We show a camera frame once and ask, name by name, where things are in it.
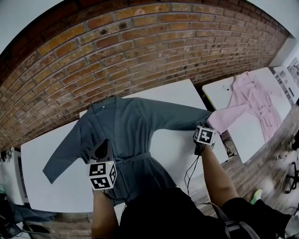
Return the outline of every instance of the fabric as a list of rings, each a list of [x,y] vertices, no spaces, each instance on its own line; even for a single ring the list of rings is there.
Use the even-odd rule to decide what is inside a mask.
[[[167,171],[150,156],[154,131],[195,130],[210,112],[161,101],[112,97],[93,104],[58,146],[43,169],[53,183],[77,158],[90,160],[93,148],[109,139],[118,176],[110,196],[119,204],[140,194],[173,188]]]
[[[267,214],[269,222],[276,228],[277,234],[285,238],[286,226],[291,218],[291,215],[283,214],[270,206],[266,205],[262,200],[257,200],[255,208]]]
[[[179,188],[159,191],[130,202],[118,239],[226,238],[224,223],[204,216]]]
[[[57,215],[56,212],[40,211],[31,209],[28,205],[12,205],[14,211],[14,220],[16,223],[19,222],[51,222],[54,221],[54,217]]]
[[[284,235],[291,216],[259,202],[251,205],[243,198],[233,198],[221,210],[230,220],[247,223],[261,239],[275,239],[277,232]],[[173,188],[130,202],[122,214],[117,238],[221,239],[227,238],[224,228],[221,220],[204,216],[189,196]],[[232,239],[250,238],[244,230],[232,231],[230,236]]]
[[[208,123],[222,134],[242,114],[248,112],[258,117],[267,142],[281,125],[281,118],[270,95],[282,97],[281,91],[270,86],[264,88],[257,77],[249,76],[248,72],[236,76],[232,90],[228,108],[214,111]]]

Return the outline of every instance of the robe sleeve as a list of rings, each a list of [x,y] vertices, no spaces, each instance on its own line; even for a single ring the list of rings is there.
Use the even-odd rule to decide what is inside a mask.
[[[51,184],[77,160],[80,153],[80,145],[81,132],[77,122],[55,150],[43,169],[43,173]]]
[[[204,125],[211,112],[185,105],[136,98],[140,114],[151,128],[195,130]]]
[[[233,92],[228,108],[214,111],[207,122],[218,134],[222,134],[248,109],[244,97],[239,90],[238,82],[233,84]]]

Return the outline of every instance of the forearm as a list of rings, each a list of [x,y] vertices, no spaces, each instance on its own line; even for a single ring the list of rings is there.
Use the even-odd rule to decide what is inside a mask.
[[[92,238],[114,238],[118,227],[116,214],[109,198],[101,191],[93,195]]]
[[[205,146],[201,156],[206,188],[212,203],[221,207],[228,200],[239,197],[233,181],[218,162],[210,146]]]

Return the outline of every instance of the chair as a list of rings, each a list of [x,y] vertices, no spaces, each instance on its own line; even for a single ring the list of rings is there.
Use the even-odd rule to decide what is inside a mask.
[[[286,178],[292,178],[293,179],[293,183],[291,185],[290,190],[285,191],[286,194],[289,194],[292,190],[296,189],[297,188],[297,183],[299,183],[299,176],[298,176],[299,170],[297,170],[295,162],[292,162],[292,164],[294,165],[295,173],[294,173],[294,176],[291,176],[291,175],[288,175],[288,174],[286,175]]]

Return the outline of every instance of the brick wall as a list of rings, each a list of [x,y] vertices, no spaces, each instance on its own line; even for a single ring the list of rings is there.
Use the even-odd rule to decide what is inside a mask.
[[[243,0],[66,0],[0,56],[0,149],[111,95],[267,66],[288,35]]]

